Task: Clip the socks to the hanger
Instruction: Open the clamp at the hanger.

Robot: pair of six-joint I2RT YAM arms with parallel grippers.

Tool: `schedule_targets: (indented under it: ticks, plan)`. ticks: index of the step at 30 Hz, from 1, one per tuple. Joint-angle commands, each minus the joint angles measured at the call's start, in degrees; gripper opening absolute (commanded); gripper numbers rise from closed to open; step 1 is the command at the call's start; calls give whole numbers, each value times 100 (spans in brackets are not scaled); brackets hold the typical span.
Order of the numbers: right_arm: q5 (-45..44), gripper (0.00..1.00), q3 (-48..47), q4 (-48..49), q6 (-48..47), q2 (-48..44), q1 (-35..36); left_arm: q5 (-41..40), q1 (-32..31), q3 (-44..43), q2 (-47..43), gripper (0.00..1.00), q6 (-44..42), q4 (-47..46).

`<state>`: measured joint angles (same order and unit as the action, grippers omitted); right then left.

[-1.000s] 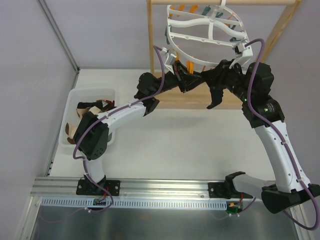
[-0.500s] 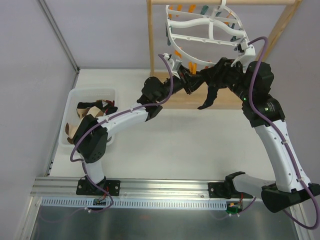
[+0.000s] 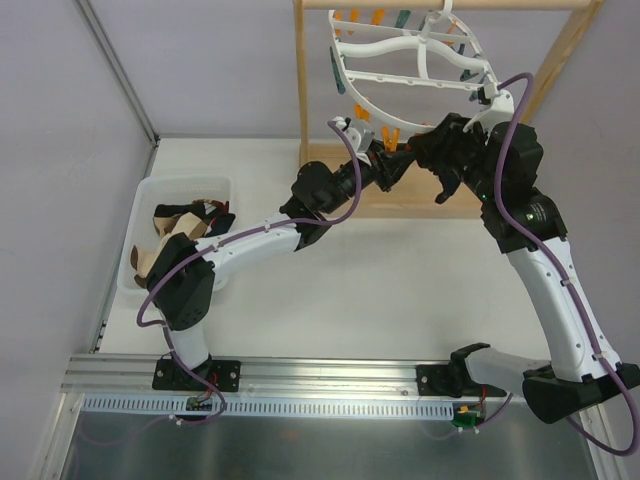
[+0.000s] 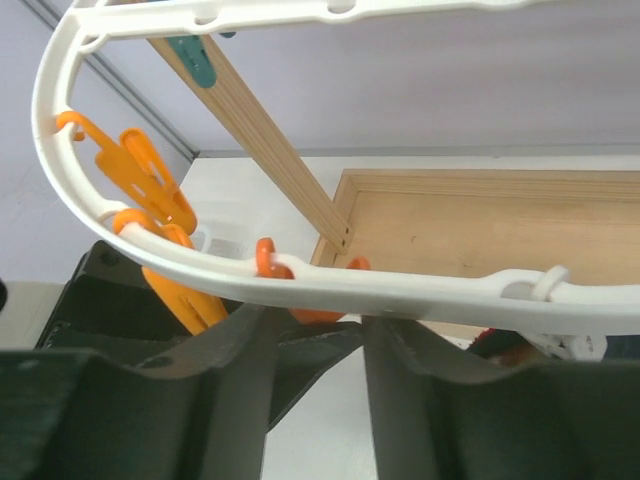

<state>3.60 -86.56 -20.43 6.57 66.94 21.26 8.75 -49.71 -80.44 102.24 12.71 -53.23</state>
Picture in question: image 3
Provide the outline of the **navy santa sock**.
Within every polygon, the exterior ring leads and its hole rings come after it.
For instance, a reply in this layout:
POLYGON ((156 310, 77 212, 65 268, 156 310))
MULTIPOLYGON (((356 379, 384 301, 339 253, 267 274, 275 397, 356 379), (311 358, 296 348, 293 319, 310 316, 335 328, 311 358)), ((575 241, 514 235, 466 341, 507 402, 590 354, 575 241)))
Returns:
POLYGON ((440 182, 442 190, 436 195, 435 203, 442 205, 457 192, 461 181, 454 171, 441 171, 437 173, 436 176, 440 182))

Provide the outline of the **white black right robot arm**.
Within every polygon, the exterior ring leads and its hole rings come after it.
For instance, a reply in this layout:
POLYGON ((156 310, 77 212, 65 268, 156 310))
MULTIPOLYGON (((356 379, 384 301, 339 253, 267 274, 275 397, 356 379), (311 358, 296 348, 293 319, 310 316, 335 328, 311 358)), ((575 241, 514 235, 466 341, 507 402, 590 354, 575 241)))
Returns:
POLYGON ((461 184, 480 200, 484 227, 523 282, 550 357, 533 360, 475 343, 452 352, 433 388, 460 397, 492 386, 523 397, 539 420, 553 424, 638 386, 638 366, 621 361, 585 299, 557 206, 534 185, 544 153, 535 130, 503 122, 485 133, 466 122, 450 114, 411 137, 406 149, 440 180, 437 203, 461 184))

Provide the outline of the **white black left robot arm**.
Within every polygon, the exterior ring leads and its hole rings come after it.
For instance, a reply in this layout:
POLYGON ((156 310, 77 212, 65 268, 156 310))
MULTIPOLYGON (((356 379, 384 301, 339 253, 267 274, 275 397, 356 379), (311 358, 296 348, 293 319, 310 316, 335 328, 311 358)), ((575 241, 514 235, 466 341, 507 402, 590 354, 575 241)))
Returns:
POLYGON ((169 348, 168 358, 156 364, 153 389, 237 390, 229 375, 239 368, 220 365, 204 340, 202 323, 217 284, 262 260, 311 246, 354 213, 366 187, 390 190, 415 160, 407 148, 390 153, 378 141, 363 151, 347 150, 350 160, 335 171, 318 161, 305 164, 290 198, 259 225, 195 239, 176 233, 167 239, 145 277, 143 305, 159 311, 155 323, 169 348))

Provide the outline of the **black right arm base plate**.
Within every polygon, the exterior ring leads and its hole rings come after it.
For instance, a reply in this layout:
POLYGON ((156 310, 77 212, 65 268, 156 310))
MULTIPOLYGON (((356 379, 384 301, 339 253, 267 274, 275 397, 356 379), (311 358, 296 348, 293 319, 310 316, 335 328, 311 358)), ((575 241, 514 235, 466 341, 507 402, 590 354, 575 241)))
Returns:
POLYGON ((497 387, 473 381, 463 367, 453 363, 419 364, 415 367, 416 383, 420 396, 464 396, 489 398, 506 397, 507 393, 497 387))

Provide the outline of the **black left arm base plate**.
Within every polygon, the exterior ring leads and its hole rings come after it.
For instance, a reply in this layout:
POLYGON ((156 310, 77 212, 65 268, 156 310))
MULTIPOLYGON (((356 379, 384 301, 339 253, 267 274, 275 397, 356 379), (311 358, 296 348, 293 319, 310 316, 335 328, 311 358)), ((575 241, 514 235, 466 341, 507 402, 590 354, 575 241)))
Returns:
MULTIPOLYGON (((207 380, 220 392, 237 392, 241 362, 209 358, 193 373, 207 380)), ((155 366, 152 389, 156 391, 203 392, 207 387, 189 375, 172 358, 161 358, 155 366)))

